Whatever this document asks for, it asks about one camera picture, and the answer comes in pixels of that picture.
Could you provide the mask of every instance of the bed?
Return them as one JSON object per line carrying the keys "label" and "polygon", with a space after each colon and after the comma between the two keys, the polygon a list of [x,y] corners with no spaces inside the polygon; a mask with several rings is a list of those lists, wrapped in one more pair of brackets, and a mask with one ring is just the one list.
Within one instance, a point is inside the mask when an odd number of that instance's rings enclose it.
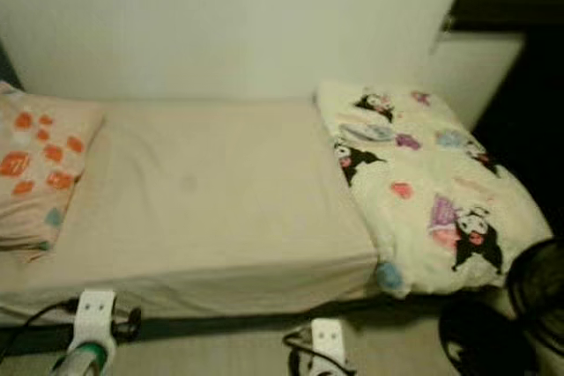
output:
{"label": "bed", "polygon": [[85,287],[146,318],[374,291],[375,245],[311,101],[106,106],[54,250],[29,264],[0,253],[0,324]]}

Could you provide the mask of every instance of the black cable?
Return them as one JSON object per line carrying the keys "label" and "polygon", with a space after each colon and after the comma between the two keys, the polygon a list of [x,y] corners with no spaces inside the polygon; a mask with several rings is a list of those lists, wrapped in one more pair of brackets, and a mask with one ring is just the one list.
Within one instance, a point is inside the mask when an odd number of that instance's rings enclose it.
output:
{"label": "black cable", "polygon": [[334,358],[331,358],[331,357],[323,354],[322,352],[315,351],[315,350],[313,350],[309,347],[306,347],[306,346],[304,346],[300,343],[292,342],[291,341],[292,338],[300,338],[300,333],[299,332],[292,332],[291,334],[284,336],[284,338],[282,338],[282,343],[284,343],[285,346],[290,347],[292,349],[295,349],[295,350],[298,350],[298,351],[301,351],[301,352],[306,352],[308,354],[311,354],[312,356],[323,358],[324,360],[329,361],[332,365],[336,366],[341,372],[343,372],[347,376],[354,376],[356,374],[356,371],[351,370],[351,369],[347,369],[346,367],[341,365]]}
{"label": "black cable", "polygon": [[6,354],[8,353],[8,350],[14,344],[14,342],[16,341],[16,338],[18,338],[18,336],[20,336],[21,334],[26,332],[26,330],[29,328],[29,326],[34,321],[39,319],[43,314],[51,312],[53,310],[56,310],[57,308],[61,308],[68,313],[75,313],[77,311],[77,308],[78,308],[78,298],[66,299],[65,301],[61,301],[59,303],[55,303],[55,304],[52,304],[50,306],[47,306],[47,307],[41,309],[36,314],[34,314],[33,316],[31,316],[29,319],[27,319],[26,323],[24,323],[19,328],[14,330],[13,333],[11,334],[11,336],[8,338],[8,341],[6,341],[2,350],[0,351],[0,365],[3,363],[3,361],[6,357]]}

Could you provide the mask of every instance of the folded blanket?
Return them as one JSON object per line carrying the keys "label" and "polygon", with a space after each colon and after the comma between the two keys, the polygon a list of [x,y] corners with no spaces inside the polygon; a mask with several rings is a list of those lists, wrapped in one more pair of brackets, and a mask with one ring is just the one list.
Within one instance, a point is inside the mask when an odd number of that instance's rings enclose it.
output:
{"label": "folded blanket", "polygon": [[317,106],[398,297],[501,286],[512,261],[552,236],[520,182],[438,97],[323,83]]}

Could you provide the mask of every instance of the floor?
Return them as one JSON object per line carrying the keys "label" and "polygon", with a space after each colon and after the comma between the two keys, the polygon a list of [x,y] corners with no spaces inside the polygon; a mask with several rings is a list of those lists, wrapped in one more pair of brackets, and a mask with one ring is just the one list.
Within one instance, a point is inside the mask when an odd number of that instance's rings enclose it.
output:
{"label": "floor", "polygon": [[[457,375],[442,352],[436,316],[421,317],[413,310],[369,310],[348,313],[342,322],[347,356],[359,376]],[[254,328],[123,345],[117,351],[112,374],[287,376],[288,349],[281,338],[291,329]],[[8,358],[1,374],[45,375],[59,356]],[[561,360],[545,360],[541,374],[564,374],[563,369]]]}

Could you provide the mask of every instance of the wall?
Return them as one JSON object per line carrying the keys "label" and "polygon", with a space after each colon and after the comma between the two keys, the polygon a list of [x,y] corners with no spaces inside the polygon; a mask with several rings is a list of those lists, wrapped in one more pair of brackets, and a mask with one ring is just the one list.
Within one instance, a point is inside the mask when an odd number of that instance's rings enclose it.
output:
{"label": "wall", "polygon": [[0,0],[33,92],[85,98],[279,98],[322,78],[419,82],[472,125],[518,39],[436,42],[452,0]]}

